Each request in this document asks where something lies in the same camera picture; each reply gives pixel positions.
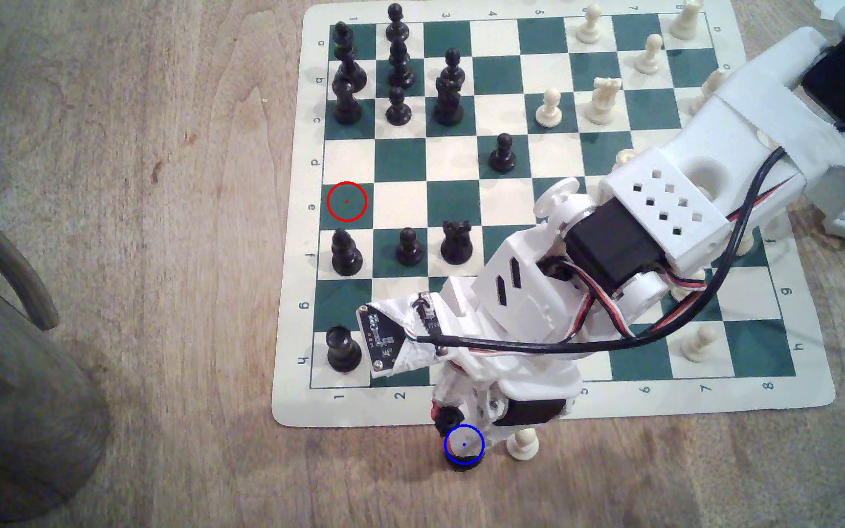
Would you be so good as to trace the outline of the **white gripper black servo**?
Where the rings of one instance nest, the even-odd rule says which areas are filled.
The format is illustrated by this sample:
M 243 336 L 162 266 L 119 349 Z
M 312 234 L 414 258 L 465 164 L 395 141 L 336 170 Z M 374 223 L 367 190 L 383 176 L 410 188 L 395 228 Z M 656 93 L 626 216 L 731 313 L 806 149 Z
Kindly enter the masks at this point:
M 551 276 L 540 266 L 564 258 L 558 235 L 511 234 L 477 277 L 447 279 L 440 298 L 454 318 L 441 321 L 443 333 L 516 344 L 570 342 L 585 325 L 592 297 L 572 270 Z M 452 456 L 481 457 L 486 444 L 568 414 L 582 387 L 577 357 L 483 345 L 449 349 L 430 417 L 441 437 L 452 430 Z

